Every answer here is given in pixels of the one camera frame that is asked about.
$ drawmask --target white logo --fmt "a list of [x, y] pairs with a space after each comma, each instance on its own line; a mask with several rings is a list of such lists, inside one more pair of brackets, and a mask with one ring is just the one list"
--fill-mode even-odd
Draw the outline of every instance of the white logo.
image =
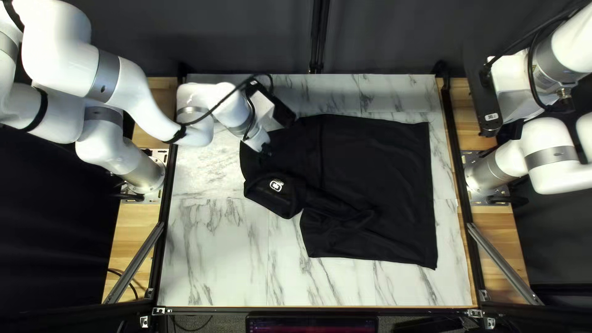
[[281, 180], [274, 179], [269, 183], [269, 187], [271, 187], [274, 191], [280, 192], [282, 190], [283, 182]]

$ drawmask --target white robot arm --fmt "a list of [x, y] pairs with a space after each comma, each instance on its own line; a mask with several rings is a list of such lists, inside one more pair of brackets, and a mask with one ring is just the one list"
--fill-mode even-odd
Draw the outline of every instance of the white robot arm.
[[504, 123], [532, 119], [544, 111], [530, 91], [530, 52], [533, 82], [540, 100], [551, 105], [570, 98], [571, 88], [592, 72], [592, 4], [538, 42], [533, 50], [521, 50], [493, 63], [491, 77]]
[[[139, 66], [89, 43], [91, 23], [78, 8], [59, 0], [12, 4], [25, 30], [20, 32], [0, 8], [0, 123], [57, 143], [75, 141], [83, 161], [119, 175], [137, 193], [158, 190], [164, 169], [123, 137], [122, 110], [159, 140], [188, 146], [211, 142], [213, 119], [183, 126], [167, 118]], [[13, 83], [21, 42], [32, 86]], [[181, 121], [203, 115], [232, 89], [231, 84], [184, 85], [179, 89]], [[239, 135], [252, 111], [235, 92], [213, 114]], [[269, 142], [256, 122], [249, 137], [247, 144], [258, 151]]]
[[[570, 89], [592, 72], [592, 4], [533, 49], [503, 56], [493, 63], [491, 76], [504, 123], [529, 120], [545, 111], [530, 90], [529, 53], [533, 83], [541, 101], [548, 105], [570, 98]], [[581, 116], [576, 129], [586, 164], [579, 162], [562, 121], [539, 118], [525, 123], [519, 140], [508, 141], [467, 167], [467, 186], [492, 195], [495, 188], [528, 174], [533, 188], [541, 194], [592, 188], [592, 113]]]
[[466, 184], [481, 194], [526, 174], [537, 193], [592, 188], [592, 113], [580, 117], [578, 137], [587, 158], [581, 164], [565, 124], [556, 118], [527, 122], [520, 140], [510, 140], [465, 170]]

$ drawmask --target marble surface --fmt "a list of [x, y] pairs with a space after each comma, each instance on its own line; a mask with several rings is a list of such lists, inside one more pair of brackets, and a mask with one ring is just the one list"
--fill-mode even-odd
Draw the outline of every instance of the marble surface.
[[[238, 83], [248, 75], [191, 75]], [[431, 75], [274, 75], [300, 116], [347, 114], [430, 123], [437, 269], [309, 258], [299, 227], [244, 198], [238, 139], [179, 147], [158, 304], [163, 306], [471, 305], [442, 110]]]

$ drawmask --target metal bracket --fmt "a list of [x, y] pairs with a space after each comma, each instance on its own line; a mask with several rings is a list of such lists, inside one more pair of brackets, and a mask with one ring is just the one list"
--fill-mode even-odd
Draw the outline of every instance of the metal bracket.
[[483, 325], [485, 326], [485, 329], [494, 329], [496, 327], [496, 319], [483, 318]]
[[140, 317], [140, 327], [148, 328], [148, 326], [150, 326], [148, 323], [148, 316]]
[[479, 309], [469, 309], [466, 311], [466, 315], [472, 318], [481, 318], [483, 319], [483, 327], [485, 329], [494, 329], [496, 327], [496, 319], [491, 317], [486, 317], [485, 312]]
[[491, 300], [489, 297], [489, 293], [485, 289], [479, 289], [479, 300], [482, 302], [487, 302]]
[[145, 299], [152, 299], [152, 296], [154, 296], [154, 288], [146, 289], [146, 292], [144, 293], [144, 298]]
[[152, 308], [153, 316], [162, 316], [165, 314], [165, 308]]
[[473, 318], [483, 318], [483, 311], [479, 309], [468, 309], [466, 315]]

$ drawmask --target black shirt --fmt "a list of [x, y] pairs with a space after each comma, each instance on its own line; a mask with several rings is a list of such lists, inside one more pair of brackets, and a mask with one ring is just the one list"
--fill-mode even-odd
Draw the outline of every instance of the black shirt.
[[436, 268], [428, 123], [322, 114], [241, 143], [245, 197], [291, 218], [309, 257]]

